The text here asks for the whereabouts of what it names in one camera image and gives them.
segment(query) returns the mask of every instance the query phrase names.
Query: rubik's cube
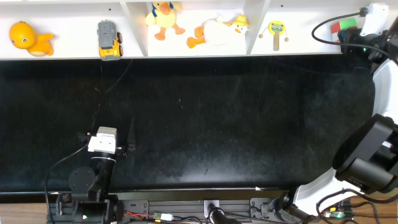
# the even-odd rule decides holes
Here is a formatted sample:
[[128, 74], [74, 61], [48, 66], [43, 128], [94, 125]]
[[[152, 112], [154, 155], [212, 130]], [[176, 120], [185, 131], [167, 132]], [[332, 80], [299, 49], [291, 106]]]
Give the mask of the rubik's cube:
[[333, 25], [331, 25], [330, 29], [331, 29], [331, 41], [333, 42], [340, 42], [337, 36], [337, 33], [340, 30], [345, 30], [345, 29], [349, 29], [349, 28], [355, 28], [357, 29], [357, 24], [356, 24], [356, 20], [355, 18], [350, 18], [350, 19], [346, 19], [343, 21], [339, 21]]

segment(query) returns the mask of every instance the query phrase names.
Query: duck beak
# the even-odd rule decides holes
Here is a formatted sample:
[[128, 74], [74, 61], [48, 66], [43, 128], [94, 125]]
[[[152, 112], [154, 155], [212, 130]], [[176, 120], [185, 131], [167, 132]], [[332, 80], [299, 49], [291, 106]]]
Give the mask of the duck beak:
[[159, 9], [160, 9], [160, 11], [161, 11], [163, 14], [165, 14], [165, 15], [170, 14], [170, 11], [171, 11], [170, 5], [169, 5], [167, 2], [162, 3], [162, 4], [160, 5]]

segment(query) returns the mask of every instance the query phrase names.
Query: toy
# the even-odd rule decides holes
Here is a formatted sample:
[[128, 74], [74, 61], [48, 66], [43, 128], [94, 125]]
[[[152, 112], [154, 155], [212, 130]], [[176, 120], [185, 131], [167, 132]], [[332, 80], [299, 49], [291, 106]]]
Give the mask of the toy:
[[12, 44], [19, 49], [26, 49], [31, 55], [39, 57], [54, 54], [50, 40], [53, 34], [37, 34], [26, 22], [17, 22], [10, 28]]
[[122, 35], [116, 32], [116, 25], [111, 21], [98, 23], [99, 56], [102, 60], [119, 60], [123, 56]]
[[232, 43], [237, 35], [244, 35], [249, 29], [246, 16], [239, 14], [232, 22], [224, 22], [222, 16], [206, 21], [203, 26], [195, 28], [195, 37], [187, 39], [189, 48], [198, 44], [225, 45]]
[[358, 25], [356, 24], [355, 18], [346, 19], [343, 21], [339, 21], [333, 25], [331, 25], [331, 41], [340, 42], [338, 38], [338, 32], [346, 29], [357, 29]]
[[282, 35], [283, 33], [286, 33], [285, 37], [285, 42], [289, 41], [289, 38], [287, 38], [287, 31], [286, 31], [286, 26], [283, 22], [281, 21], [272, 21], [269, 23], [268, 27], [262, 31], [262, 33], [259, 35], [259, 38], [264, 37], [264, 33], [266, 30], [269, 31], [271, 35], [274, 36], [274, 50], [278, 51], [279, 50], [279, 36]]
[[175, 34], [180, 35], [185, 32], [185, 29], [179, 27], [175, 22], [177, 15], [175, 10], [182, 11], [182, 6], [178, 2], [153, 2], [152, 12], [145, 18], [145, 23], [148, 26], [157, 24], [160, 27], [160, 32], [155, 34], [158, 40], [165, 40], [166, 29], [173, 27]]

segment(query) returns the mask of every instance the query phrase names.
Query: yellow hat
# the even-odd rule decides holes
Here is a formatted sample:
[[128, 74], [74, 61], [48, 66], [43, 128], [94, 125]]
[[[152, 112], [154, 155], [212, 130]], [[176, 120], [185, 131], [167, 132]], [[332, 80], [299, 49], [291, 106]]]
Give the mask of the yellow hat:
[[232, 23], [239, 26], [249, 26], [248, 22], [246, 21], [246, 16], [242, 14], [239, 14]]

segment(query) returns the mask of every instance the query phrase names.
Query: wooden floor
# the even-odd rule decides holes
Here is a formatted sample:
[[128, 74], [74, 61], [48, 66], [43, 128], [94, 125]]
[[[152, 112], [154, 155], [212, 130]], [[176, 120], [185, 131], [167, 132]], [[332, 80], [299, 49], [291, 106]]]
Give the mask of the wooden floor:
[[[361, 198], [352, 198], [351, 203], [356, 204], [363, 202]], [[380, 217], [383, 216], [397, 216], [397, 202], [387, 205], [376, 204], [377, 212]], [[355, 214], [371, 215], [373, 210], [370, 205], [365, 205], [361, 208], [353, 209]], [[45, 203], [20, 203], [20, 204], [0, 204], [0, 224], [43, 224], [46, 222], [47, 207]], [[374, 218], [361, 218], [354, 219], [358, 223], [376, 223]], [[382, 224], [398, 223], [396, 218], [380, 218]]]

